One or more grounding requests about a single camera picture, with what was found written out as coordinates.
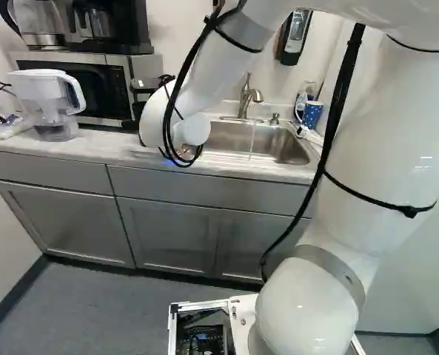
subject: coffee maker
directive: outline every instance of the coffee maker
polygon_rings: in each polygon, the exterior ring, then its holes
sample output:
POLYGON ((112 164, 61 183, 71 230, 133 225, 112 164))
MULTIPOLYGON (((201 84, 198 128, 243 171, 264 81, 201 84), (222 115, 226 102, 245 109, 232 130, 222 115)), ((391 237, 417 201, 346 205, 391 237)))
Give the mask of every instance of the coffee maker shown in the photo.
POLYGON ((30 50, 152 54, 146 0, 0 0, 30 50))

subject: electronic equipment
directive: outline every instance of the electronic equipment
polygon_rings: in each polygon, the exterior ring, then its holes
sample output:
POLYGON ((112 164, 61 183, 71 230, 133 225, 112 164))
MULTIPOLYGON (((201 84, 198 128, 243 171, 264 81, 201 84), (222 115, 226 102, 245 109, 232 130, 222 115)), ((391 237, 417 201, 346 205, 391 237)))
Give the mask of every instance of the electronic equipment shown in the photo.
POLYGON ((153 54, 145 0, 0 0, 30 50, 153 54))
POLYGON ((20 70, 63 70, 76 78, 86 98, 86 109, 77 115, 80 124, 138 129, 145 102, 158 89, 163 72, 161 55, 103 55, 65 51, 31 50, 10 54, 20 70), (144 92, 134 93, 133 79, 144 82, 144 92))

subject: microwave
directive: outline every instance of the microwave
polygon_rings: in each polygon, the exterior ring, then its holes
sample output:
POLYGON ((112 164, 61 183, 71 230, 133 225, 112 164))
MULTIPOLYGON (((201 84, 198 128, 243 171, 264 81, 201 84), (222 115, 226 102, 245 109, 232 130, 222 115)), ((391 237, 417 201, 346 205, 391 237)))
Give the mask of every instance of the microwave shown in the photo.
POLYGON ((76 78, 86 99, 86 109, 76 116, 80 124, 135 129, 154 83, 164 74, 161 55, 108 55, 64 51, 13 52, 10 57, 20 70, 57 69, 76 78), (131 83, 152 83, 141 94, 131 83))

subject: cabinet drawer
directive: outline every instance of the cabinet drawer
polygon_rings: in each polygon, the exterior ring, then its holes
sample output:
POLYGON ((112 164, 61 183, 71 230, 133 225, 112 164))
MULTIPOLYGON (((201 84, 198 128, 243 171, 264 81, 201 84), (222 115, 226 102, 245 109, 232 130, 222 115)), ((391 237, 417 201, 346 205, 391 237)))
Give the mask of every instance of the cabinet drawer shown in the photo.
POLYGON ((113 195, 102 164, 0 152, 0 180, 113 195))
MULTIPOLYGON (((308 186, 108 166, 114 192, 174 203, 295 215, 308 186)), ((305 217, 311 217, 312 204, 305 217)))

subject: faucet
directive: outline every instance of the faucet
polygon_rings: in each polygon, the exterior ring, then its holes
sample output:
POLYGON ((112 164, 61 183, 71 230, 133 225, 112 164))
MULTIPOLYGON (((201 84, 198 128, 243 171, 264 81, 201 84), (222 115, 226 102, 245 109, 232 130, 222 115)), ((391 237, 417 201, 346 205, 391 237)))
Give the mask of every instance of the faucet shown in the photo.
POLYGON ((264 102, 264 96, 260 90, 250 89, 249 81, 251 75, 251 72, 247 72, 247 79, 241 90, 239 112, 237 114, 237 118, 241 120, 247 119, 247 110, 249 109, 250 101, 254 101, 256 103, 264 102))

